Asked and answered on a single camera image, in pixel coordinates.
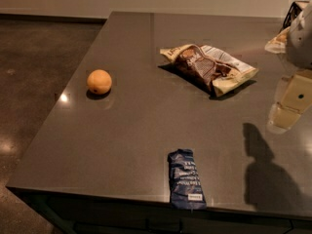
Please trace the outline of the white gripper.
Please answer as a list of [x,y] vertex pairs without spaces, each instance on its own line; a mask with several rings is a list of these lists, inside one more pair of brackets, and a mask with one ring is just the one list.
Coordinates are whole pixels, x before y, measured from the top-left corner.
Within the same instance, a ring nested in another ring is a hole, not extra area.
[[271,106],[267,129],[273,134],[290,130],[312,105],[312,2],[292,21],[287,36],[288,61],[299,68],[291,77],[283,76],[278,83]]

